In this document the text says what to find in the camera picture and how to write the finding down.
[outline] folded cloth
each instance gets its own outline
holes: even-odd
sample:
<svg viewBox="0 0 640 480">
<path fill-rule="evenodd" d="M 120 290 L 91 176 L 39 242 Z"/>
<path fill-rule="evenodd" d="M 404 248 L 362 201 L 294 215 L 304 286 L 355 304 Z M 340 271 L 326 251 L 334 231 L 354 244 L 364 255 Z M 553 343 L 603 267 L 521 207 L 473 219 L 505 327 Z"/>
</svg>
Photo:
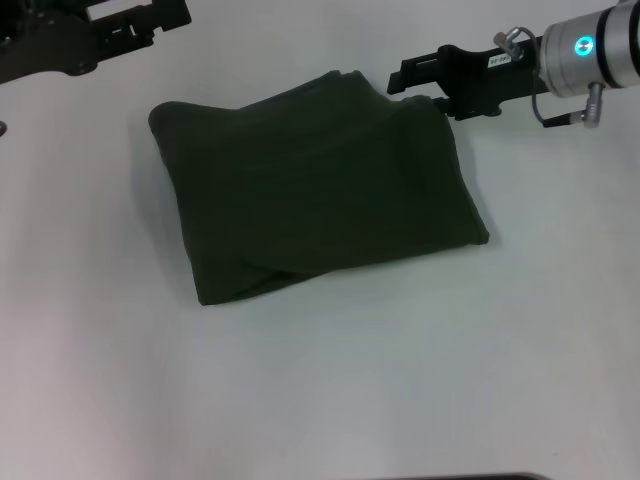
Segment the folded cloth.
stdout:
<svg viewBox="0 0 640 480">
<path fill-rule="evenodd" d="M 164 103 L 149 124 L 203 305 L 489 239 L 447 118 L 360 72 L 239 110 Z"/>
</svg>

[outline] cable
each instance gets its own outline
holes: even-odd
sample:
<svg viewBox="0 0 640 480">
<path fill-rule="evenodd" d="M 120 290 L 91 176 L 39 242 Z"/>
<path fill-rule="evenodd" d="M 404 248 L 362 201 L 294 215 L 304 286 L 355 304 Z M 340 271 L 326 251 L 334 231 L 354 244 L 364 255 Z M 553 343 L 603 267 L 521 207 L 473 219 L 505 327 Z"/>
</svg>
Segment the cable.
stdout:
<svg viewBox="0 0 640 480">
<path fill-rule="evenodd" d="M 531 42 L 533 43 L 533 48 L 536 55 L 536 66 L 533 69 L 533 92 L 531 93 L 531 107 L 533 108 L 533 114 L 536 116 L 538 121 L 542 125 L 544 125 L 545 119 L 542 118 L 542 115 L 540 115 L 540 110 L 538 110 L 538 99 L 537 99 L 538 82 L 540 81 L 540 47 L 538 45 L 538 39 L 533 34 L 533 32 L 528 28 L 525 28 L 525 27 L 518 27 L 518 28 L 520 29 L 521 32 L 528 35 L 529 38 L 531 38 Z"/>
</svg>

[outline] black bracket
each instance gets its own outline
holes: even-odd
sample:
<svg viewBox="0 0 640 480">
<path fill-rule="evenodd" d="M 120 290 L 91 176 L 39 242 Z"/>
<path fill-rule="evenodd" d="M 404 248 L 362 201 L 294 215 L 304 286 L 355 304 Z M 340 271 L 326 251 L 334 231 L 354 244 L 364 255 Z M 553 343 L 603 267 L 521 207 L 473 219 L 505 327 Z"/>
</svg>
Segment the black bracket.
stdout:
<svg viewBox="0 0 640 480">
<path fill-rule="evenodd" d="M 400 71 L 391 75 L 387 93 L 394 95 L 417 85 L 437 82 L 448 98 L 435 99 L 443 113 L 456 120 L 500 115 L 500 104 L 514 98 L 545 93 L 542 81 L 534 82 L 536 64 L 532 40 L 520 43 L 523 56 L 513 61 L 499 48 L 487 52 L 467 52 L 444 45 L 437 53 L 404 60 Z"/>
</svg>

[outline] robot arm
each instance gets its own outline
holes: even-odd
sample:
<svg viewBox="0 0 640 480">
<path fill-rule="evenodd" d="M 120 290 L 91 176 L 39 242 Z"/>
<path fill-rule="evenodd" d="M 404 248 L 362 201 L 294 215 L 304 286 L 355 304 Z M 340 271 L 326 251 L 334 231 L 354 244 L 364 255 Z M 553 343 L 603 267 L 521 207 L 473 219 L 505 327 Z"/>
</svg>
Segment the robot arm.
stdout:
<svg viewBox="0 0 640 480">
<path fill-rule="evenodd" d="M 530 38 L 515 43 L 520 33 Z M 607 10 L 550 26 L 535 38 L 526 28 L 498 34 L 499 47 L 470 53 L 454 46 L 433 55 L 402 62 L 391 75 L 389 94 L 437 82 L 446 99 L 436 99 L 443 113 L 456 120 L 496 116 L 506 100 L 532 97 L 536 117 L 545 127 L 584 123 L 598 126 L 602 92 L 640 84 L 640 1 L 622 1 Z M 589 94 L 585 110 L 543 119 L 536 95 Z"/>
<path fill-rule="evenodd" d="M 185 0 L 153 0 L 98 20 L 106 0 L 0 0 L 0 84 L 38 72 L 83 75 L 98 63 L 153 45 L 154 30 L 191 23 Z"/>
</svg>

